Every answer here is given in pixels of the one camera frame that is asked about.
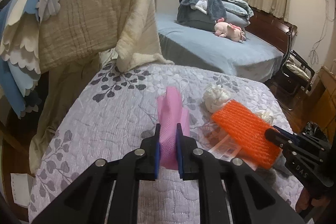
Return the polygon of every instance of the finger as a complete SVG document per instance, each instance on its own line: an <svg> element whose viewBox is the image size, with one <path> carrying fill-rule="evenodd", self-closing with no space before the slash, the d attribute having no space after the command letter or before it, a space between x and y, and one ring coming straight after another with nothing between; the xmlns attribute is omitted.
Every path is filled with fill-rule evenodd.
<svg viewBox="0 0 336 224"><path fill-rule="evenodd" d="M313 205L314 207L321 207L321 206L328 205L329 202L330 202L329 198L327 198L326 196L323 196L320 199L313 198L313 200L311 201L311 205Z"/></svg>
<svg viewBox="0 0 336 224"><path fill-rule="evenodd" d="M302 210L307 209L309 205L309 199L310 199L310 195L307 189L303 188L303 190L301 191L300 197L295 205L295 211L297 213L300 213Z"/></svg>

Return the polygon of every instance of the pink cloth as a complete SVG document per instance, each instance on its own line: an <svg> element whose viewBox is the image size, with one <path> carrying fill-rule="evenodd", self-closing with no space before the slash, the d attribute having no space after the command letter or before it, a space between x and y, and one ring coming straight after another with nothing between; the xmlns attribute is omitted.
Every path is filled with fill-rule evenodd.
<svg viewBox="0 0 336 224"><path fill-rule="evenodd" d="M181 123L184 136L190 135L189 111L182 107L182 96L174 86L157 98L160 129L160 166L178 170L176 159L176 126Z"/></svg>

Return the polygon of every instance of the wooden headboard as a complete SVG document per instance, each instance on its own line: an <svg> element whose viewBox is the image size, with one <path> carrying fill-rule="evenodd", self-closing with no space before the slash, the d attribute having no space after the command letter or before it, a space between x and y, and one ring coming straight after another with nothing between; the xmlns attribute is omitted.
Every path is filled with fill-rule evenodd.
<svg viewBox="0 0 336 224"><path fill-rule="evenodd" d="M293 37L297 32L297 26L276 18L264 11L251 7L254 16L250 18L251 24L245 30L260 37L269 44L286 53L288 46L289 27L293 26Z"/></svg>

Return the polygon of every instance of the ball of white yarn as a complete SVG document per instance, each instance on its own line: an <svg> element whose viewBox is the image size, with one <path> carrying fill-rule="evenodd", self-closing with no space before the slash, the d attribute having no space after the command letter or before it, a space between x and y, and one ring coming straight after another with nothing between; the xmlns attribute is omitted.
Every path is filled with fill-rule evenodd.
<svg viewBox="0 0 336 224"><path fill-rule="evenodd" d="M205 106L211 113L220 110L230 99L230 92L222 85L208 84L203 94Z"/></svg>
<svg viewBox="0 0 336 224"><path fill-rule="evenodd" d="M272 125L274 121L274 114L270 109L259 110L255 114L262 118L266 123Z"/></svg>

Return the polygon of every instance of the bed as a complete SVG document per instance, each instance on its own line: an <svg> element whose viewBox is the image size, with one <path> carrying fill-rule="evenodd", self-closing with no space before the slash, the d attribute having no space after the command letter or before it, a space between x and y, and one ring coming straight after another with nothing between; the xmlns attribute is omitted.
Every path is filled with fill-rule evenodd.
<svg viewBox="0 0 336 224"><path fill-rule="evenodd" d="M288 27L274 18L269 21L265 17L265 20L261 13L254 12L244 42L183 26L176 22L176 15L157 13L162 54L177 65L265 82L280 68L287 50Z"/></svg>
<svg viewBox="0 0 336 224"><path fill-rule="evenodd" d="M210 120L202 102L208 83L225 85L232 97L253 112L269 108L274 124L292 132L279 104L262 83L199 68L147 64L120 73L115 63L105 66L83 90L59 126L43 156L31 190L29 220L32 221L95 160L122 158L152 136L157 123L156 98L168 85L182 94L189 109L190 135L197 145L210 150L218 142L219 128ZM257 172L292 207L301 183L279 171L283 162ZM155 182L141 181L138 223L199 223L196 181L179 179L177 171L160 168Z"/></svg>

